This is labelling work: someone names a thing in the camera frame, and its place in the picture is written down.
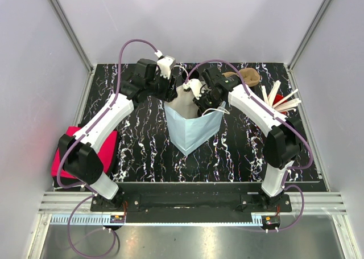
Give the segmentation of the light blue paper bag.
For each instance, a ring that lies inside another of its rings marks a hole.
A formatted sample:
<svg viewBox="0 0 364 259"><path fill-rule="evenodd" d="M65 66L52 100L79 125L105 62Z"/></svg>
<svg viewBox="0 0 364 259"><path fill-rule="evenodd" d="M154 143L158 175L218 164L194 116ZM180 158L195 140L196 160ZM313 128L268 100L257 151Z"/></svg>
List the light blue paper bag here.
<svg viewBox="0 0 364 259"><path fill-rule="evenodd" d="M180 85L176 88L177 97L164 103L170 140L186 157L214 136L223 114L230 113L225 102L203 111L198 108L194 93L204 94L207 91L204 85L204 81L199 81L193 89Z"/></svg>

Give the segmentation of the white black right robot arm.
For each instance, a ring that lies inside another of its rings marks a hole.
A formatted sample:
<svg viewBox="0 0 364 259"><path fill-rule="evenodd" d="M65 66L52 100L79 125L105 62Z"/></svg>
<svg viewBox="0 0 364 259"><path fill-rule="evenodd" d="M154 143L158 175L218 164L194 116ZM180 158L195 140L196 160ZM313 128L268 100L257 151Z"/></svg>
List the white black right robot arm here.
<svg viewBox="0 0 364 259"><path fill-rule="evenodd" d="M296 135L297 121L269 106L236 74L226 77L216 66L211 66L203 70L201 77L202 81L192 79L184 84L184 89L192 90L193 102L201 114L226 102L251 119L266 137L263 156L267 168L258 204L262 210L272 211L279 204L277 196L284 189L285 173L302 149Z"/></svg>

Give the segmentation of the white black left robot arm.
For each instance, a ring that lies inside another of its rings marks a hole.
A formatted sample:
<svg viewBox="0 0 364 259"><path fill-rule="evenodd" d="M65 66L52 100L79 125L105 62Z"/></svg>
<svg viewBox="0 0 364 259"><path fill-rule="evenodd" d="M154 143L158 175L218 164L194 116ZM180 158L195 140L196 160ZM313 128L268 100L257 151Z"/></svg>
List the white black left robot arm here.
<svg viewBox="0 0 364 259"><path fill-rule="evenodd" d="M110 211L122 207L119 187L104 172L98 153L108 136L119 123L131 114L147 97L170 102L176 98L176 78L171 73L175 59L161 57L158 61L140 59L133 73L118 80L117 90L102 109L80 130L59 139L59 171L76 177L80 185L87 186L103 198Z"/></svg>

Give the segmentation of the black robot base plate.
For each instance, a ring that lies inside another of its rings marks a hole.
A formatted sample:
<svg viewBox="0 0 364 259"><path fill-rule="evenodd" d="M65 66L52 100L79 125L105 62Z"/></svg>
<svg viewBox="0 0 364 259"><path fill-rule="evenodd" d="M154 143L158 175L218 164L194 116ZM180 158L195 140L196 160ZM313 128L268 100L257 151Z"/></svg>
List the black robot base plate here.
<svg viewBox="0 0 364 259"><path fill-rule="evenodd" d="M238 225L254 213L291 213L288 194L269 198L260 183L120 183L112 200L92 199L92 212L126 210L127 224Z"/></svg>

